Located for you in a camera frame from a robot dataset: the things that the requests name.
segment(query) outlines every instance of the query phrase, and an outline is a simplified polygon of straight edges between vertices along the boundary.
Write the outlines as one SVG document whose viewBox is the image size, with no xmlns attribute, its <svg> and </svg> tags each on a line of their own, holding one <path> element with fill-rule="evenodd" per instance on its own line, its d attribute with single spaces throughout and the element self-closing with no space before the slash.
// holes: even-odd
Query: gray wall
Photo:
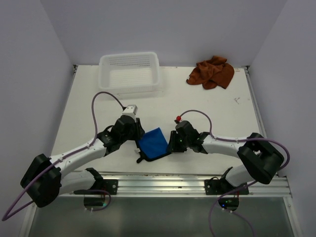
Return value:
<svg viewBox="0 0 316 237">
<path fill-rule="evenodd" d="M 269 137 L 292 154 L 288 176 L 305 236 L 316 236 L 316 1 L 288 0 L 250 76 Z"/>
<path fill-rule="evenodd" d="M 19 183 L 33 158 L 51 152 L 72 65 L 39 0 L 2 1 L 0 31 L 2 216 L 22 191 Z M 24 213 L 0 222 L 0 236 L 18 236 Z"/>
<path fill-rule="evenodd" d="M 155 51 L 162 66 L 219 54 L 250 65 L 286 0 L 41 0 L 71 61 Z"/>
</svg>

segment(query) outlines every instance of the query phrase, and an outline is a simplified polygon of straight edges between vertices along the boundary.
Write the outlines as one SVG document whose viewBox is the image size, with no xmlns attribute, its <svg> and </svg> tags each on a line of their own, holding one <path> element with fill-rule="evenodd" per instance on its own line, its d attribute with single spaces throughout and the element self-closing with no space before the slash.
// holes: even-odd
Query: cable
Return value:
<svg viewBox="0 0 316 237">
<path fill-rule="evenodd" d="M 288 149 L 287 149 L 284 145 L 282 145 L 281 143 L 279 143 L 279 142 L 277 142 L 277 141 L 275 141 L 275 140 L 269 139 L 269 138 L 247 138 L 247 139 L 233 140 L 233 139 L 226 139 L 226 138 L 215 137 L 215 136 L 213 135 L 213 133 L 212 133 L 212 120 L 211 120 L 211 118 L 210 118 L 206 113 L 204 113 L 204 112 L 202 112 L 202 111 L 200 111 L 200 110 L 187 110 L 187 111 L 184 111 L 184 112 L 180 115 L 180 118 L 181 118 L 184 114 L 186 114 L 186 113 L 188 113 L 188 112 L 197 112 L 197 113 L 203 114 L 203 115 L 207 118 L 207 120 L 209 121 L 209 135 L 210 135 L 212 138 L 216 139 L 216 140 L 223 141 L 223 142 L 253 142 L 253 141 L 266 141 L 266 142 L 271 142 L 271 143 L 277 144 L 278 146 L 280 146 L 280 147 L 285 151 L 286 156 L 287 156 L 285 163 L 280 167 L 279 170 L 282 170 L 283 168 L 285 168 L 285 167 L 289 164 L 289 162 L 290 162 L 290 152 L 289 152 Z M 219 198 L 217 198 L 216 201 L 212 204 L 211 209 L 210 209 L 209 214 L 208 214 L 208 225 L 209 225 L 209 229 L 210 229 L 210 231 L 212 232 L 212 234 L 213 234 L 214 237 L 215 237 L 215 233 L 214 233 L 214 231 L 213 231 L 212 224 L 211 224 L 211 214 L 212 214 L 212 211 L 213 211 L 214 206 L 216 205 L 216 203 L 217 203 L 222 197 L 224 197 L 224 196 L 226 196 L 226 195 L 229 195 L 229 194 L 236 193 L 236 192 L 238 192 L 238 191 L 240 191 L 240 190 L 242 190 L 242 189 L 245 189 L 245 188 L 247 188 L 247 187 L 249 187 L 249 186 L 251 186 L 251 185 L 253 185 L 253 184 L 255 184 L 255 183 L 257 183 L 257 181 L 254 181 L 254 182 L 252 182 L 252 183 L 250 183 L 250 184 L 247 184 L 247 185 L 244 185 L 244 186 L 242 186 L 242 187 L 240 187 L 240 188 L 238 188 L 238 189 L 235 189 L 235 190 L 232 190 L 232 191 L 230 191 L 230 192 L 227 192 L 227 193 L 221 195 Z M 251 223 L 250 223 L 246 218 L 244 218 L 242 215 L 240 215 L 240 214 L 238 214 L 238 213 L 236 213 L 236 212 L 233 212 L 233 214 L 235 214 L 236 216 L 239 216 L 241 219 L 243 219 L 245 222 L 247 222 L 247 224 L 248 224 L 248 225 L 250 226 L 250 228 L 251 228 L 251 231 L 252 231 L 253 236 L 255 237 L 255 236 L 256 236 L 256 233 L 255 233 L 255 231 L 254 231 L 253 226 L 251 225 Z"/>
<path fill-rule="evenodd" d="M 119 105 L 122 107 L 122 109 L 124 110 L 125 107 L 123 106 L 123 104 L 119 101 L 119 99 L 109 93 L 109 92 L 106 92 L 106 91 L 101 91 L 101 92 L 98 92 L 94 95 L 94 97 L 92 98 L 92 102 L 91 102 L 91 113 L 92 113 L 92 119 L 93 119 L 93 123 L 94 123 L 94 131 L 95 131 L 95 134 L 94 134 L 94 138 L 92 140 L 92 142 L 90 144 L 88 144 L 87 146 L 85 147 L 82 147 L 82 148 L 79 148 L 77 150 L 74 150 L 73 152 L 70 152 L 66 155 L 64 155 L 63 157 L 61 157 L 59 160 L 55 161 L 53 164 L 51 164 L 49 167 L 47 167 L 46 169 L 44 169 L 41 173 L 39 173 L 26 187 L 25 189 L 23 189 L 23 191 L 18 195 L 18 197 L 13 201 L 12 205 L 8 208 L 8 210 L 5 212 L 5 214 L 3 215 L 2 217 L 2 221 L 6 221 L 7 219 L 9 219 L 10 217 L 12 217 L 13 215 L 15 215 L 16 213 L 18 213 L 19 211 L 23 210 L 25 207 L 29 206 L 30 204 L 32 204 L 34 201 L 30 201 L 28 202 L 27 204 L 23 205 L 22 207 L 18 208 L 17 210 L 12 211 L 12 209 L 15 207 L 15 205 L 17 204 L 17 202 L 21 199 L 21 197 L 27 192 L 27 190 L 43 175 L 45 174 L 47 171 L 49 171 L 51 168 L 53 168 L 56 164 L 62 162 L 63 160 L 65 160 L 66 158 L 78 153 L 78 152 L 81 152 L 81 151 L 84 151 L 85 149 L 88 149 L 90 146 L 92 146 L 96 139 L 97 139 L 97 135 L 98 135 L 98 126 L 97 126 L 97 121 L 96 121 L 96 118 L 95 118 L 95 113 L 94 113 L 94 101 L 96 99 L 96 97 L 100 94 L 108 94 L 110 96 L 112 96 L 118 103 Z M 111 202 L 111 196 L 108 192 L 106 192 L 106 194 L 109 195 L 110 197 L 110 200 L 109 200 L 109 203 L 108 205 L 110 204 Z"/>
<path fill-rule="evenodd" d="M 109 196 L 109 202 L 106 204 L 106 205 L 103 205 L 103 207 L 101 207 L 101 208 L 98 208 L 98 209 L 91 209 L 91 211 L 102 211 L 102 210 L 104 210 L 105 208 L 107 208 L 109 205 L 110 205 L 110 203 L 111 203 L 111 195 L 107 192 L 107 191 L 105 191 L 105 190 L 88 190 L 89 192 L 94 192 L 94 193 L 104 193 L 104 194 L 107 194 L 108 196 Z"/>
</svg>

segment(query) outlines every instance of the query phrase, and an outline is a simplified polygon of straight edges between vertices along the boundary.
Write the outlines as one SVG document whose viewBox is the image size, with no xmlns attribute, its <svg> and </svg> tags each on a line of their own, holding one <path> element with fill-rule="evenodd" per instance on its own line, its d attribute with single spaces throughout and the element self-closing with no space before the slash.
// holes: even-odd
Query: blue cloth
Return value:
<svg viewBox="0 0 316 237">
<path fill-rule="evenodd" d="M 149 159 L 166 154 L 168 143 L 160 128 L 146 132 L 141 140 L 138 141 L 140 149 Z"/>
</svg>

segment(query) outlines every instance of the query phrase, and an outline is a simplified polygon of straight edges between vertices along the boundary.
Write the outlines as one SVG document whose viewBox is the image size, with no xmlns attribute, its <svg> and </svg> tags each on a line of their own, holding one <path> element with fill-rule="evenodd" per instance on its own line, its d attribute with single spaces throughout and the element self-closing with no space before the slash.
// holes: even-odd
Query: gray floor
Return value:
<svg viewBox="0 0 316 237">
<path fill-rule="evenodd" d="M 84 211 L 83 198 L 59 197 L 38 209 L 31 237 L 203 237 L 211 236 L 207 216 L 213 198 L 113 197 L 100 212 Z M 238 213 L 254 226 L 258 237 L 292 237 L 282 198 L 243 198 Z M 216 236 L 251 237 L 248 224 L 216 208 Z"/>
</svg>

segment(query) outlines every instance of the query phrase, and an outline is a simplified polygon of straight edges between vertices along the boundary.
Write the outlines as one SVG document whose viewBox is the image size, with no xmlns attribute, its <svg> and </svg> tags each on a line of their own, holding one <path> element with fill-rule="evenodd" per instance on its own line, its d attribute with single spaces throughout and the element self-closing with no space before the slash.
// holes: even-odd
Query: white basket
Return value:
<svg viewBox="0 0 316 237">
<path fill-rule="evenodd" d="M 153 52 L 105 55 L 99 63 L 99 87 L 113 94 L 153 91 L 160 83 Z"/>
</svg>

